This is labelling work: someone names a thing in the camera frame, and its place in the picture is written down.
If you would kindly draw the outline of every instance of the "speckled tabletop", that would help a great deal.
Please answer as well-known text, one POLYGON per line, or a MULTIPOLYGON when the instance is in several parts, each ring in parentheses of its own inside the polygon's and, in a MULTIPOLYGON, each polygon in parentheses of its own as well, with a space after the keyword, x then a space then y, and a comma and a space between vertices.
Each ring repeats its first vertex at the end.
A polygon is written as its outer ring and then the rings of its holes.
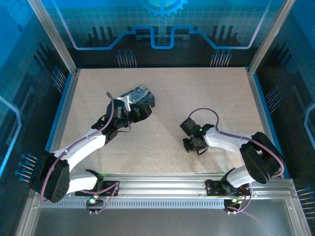
MULTIPOLYGON (((132 124, 109 144, 80 162, 74 171, 99 173, 222 173, 243 164, 241 156, 211 147, 198 156, 186 153, 179 125, 199 107, 220 116, 219 128, 241 134, 263 131, 244 68, 82 69, 66 122, 64 147, 87 132, 106 112, 110 99, 145 84, 156 98, 150 117, 132 124)), ((192 118, 215 124, 208 111, 192 118)))

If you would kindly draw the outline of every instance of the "blue wall panel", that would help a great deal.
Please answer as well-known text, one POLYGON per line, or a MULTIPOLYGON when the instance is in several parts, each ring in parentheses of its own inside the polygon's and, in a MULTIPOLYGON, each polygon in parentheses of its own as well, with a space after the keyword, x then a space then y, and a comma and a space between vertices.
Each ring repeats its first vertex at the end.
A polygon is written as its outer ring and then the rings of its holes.
POLYGON ((248 66, 282 2, 43 3, 78 67, 117 68, 248 66))
MULTIPOLYGON (((296 0, 257 75, 289 174, 315 188, 315 3, 296 0)), ((315 226, 310 219, 311 228, 315 226)))
POLYGON ((6 236, 14 235, 29 191, 23 169, 32 166, 21 155, 45 150, 69 72, 26 0, 0 6, 0 235, 6 236))

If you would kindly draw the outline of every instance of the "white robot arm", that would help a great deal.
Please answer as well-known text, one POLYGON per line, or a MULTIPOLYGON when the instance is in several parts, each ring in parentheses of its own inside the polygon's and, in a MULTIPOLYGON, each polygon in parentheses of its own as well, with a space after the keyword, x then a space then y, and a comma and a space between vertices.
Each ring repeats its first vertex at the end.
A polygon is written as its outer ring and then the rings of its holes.
POLYGON ((41 200, 45 197, 56 203, 67 193, 100 192, 108 187, 103 176, 95 171, 86 170, 75 175, 71 171, 89 154, 114 139, 119 129, 149 117, 155 106, 155 98, 145 85, 111 100, 106 114, 82 138, 53 153, 37 155, 29 187, 41 193, 41 200))
POLYGON ((187 152, 196 151, 201 155, 208 147, 218 147, 242 156, 245 165, 233 168, 221 180, 226 195, 231 195, 235 189, 253 181, 265 184, 282 168, 281 154, 261 132, 242 135, 219 131, 210 124, 201 127, 191 118, 186 119, 180 127, 188 135, 188 138, 183 139, 187 152))

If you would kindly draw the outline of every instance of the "green led light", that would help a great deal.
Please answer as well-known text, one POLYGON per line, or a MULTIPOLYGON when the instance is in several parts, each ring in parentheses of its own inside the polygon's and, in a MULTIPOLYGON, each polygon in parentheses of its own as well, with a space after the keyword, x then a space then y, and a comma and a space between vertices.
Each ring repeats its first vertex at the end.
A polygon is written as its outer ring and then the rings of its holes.
POLYGON ((95 198, 90 198, 90 203, 91 204, 94 204, 96 202, 96 199, 95 198))

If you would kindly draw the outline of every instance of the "gear icon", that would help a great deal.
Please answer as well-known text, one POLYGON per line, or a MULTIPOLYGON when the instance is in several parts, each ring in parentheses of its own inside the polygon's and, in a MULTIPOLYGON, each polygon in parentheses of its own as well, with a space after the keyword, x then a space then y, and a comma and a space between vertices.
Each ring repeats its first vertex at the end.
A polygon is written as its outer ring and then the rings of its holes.
POLYGON ((154 16, 165 15, 171 16, 171 13, 177 14, 179 9, 183 9, 183 5, 187 4, 187 0, 140 0, 143 10, 147 10, 148 14, 153 13, 154 16))
POLYGON ((1 2, 17 23, 20 24, 26 20, 29 12, 27 0, 2 0, 1 2))

